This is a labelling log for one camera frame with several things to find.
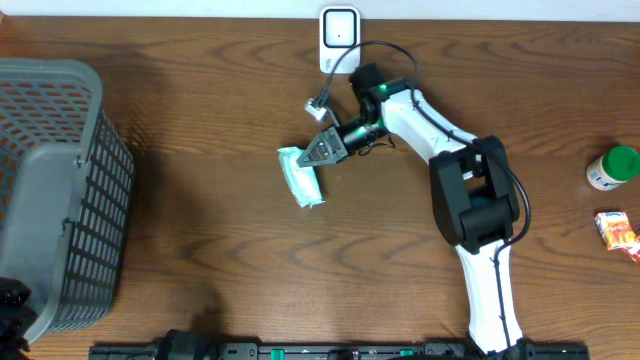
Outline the orange snack packet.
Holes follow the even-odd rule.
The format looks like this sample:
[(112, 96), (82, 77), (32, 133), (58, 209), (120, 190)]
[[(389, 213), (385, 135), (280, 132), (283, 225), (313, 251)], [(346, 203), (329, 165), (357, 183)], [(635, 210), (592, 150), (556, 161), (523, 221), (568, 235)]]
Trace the orange snack packet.
[(608, 250), (630, 249), (638, 243), (625, 212), (600, 212), (594, 220)]

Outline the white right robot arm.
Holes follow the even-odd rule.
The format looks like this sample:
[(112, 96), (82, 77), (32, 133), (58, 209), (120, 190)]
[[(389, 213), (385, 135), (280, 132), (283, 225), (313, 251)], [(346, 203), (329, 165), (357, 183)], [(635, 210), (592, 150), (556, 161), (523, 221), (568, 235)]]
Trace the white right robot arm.
[(465, 132), (439, 114), (407, 79), (387, 80), (374, 64), (349, 77), (360, 113), (319, 133), (297, 159), (299, 168), (340, 163), (395, 135), (428, 165), (433, 215), (460, 258), (475, 351), (509, 359), (523, 339), (513, 302), (510, 250), (524, 200), (501, 141)]

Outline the green lid jar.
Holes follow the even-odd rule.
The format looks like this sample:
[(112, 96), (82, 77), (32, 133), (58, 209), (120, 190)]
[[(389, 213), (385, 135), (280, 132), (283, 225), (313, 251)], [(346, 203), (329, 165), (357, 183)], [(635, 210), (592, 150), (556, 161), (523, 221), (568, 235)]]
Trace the green lid jar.
[(639, 153), (629, 146), (616, 146), (594, 160), (585, 175), (597, 190), (613, 190), (639, 176)]

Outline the red orange snack bar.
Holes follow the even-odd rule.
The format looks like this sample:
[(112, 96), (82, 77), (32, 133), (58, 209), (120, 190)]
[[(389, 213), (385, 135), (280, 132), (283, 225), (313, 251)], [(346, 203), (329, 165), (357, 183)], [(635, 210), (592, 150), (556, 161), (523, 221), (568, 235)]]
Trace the red orange snack bar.
[(640, 264), (640, 242), (639, 235), (636, 235), (636, 241), (622, 248), (622, 251), (636, 264)]

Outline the teal wet wipes pack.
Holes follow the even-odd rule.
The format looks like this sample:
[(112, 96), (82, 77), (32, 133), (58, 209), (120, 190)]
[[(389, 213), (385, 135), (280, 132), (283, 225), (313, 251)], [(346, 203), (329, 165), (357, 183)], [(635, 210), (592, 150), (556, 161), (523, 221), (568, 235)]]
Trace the teal wet wipes pack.
[(285, 147), (277, 152), (285, 181), (298, 205), (312, 208), (322, 204), (324, 200), (313, 168), (297, 164), (303, 151), (297, 147)]

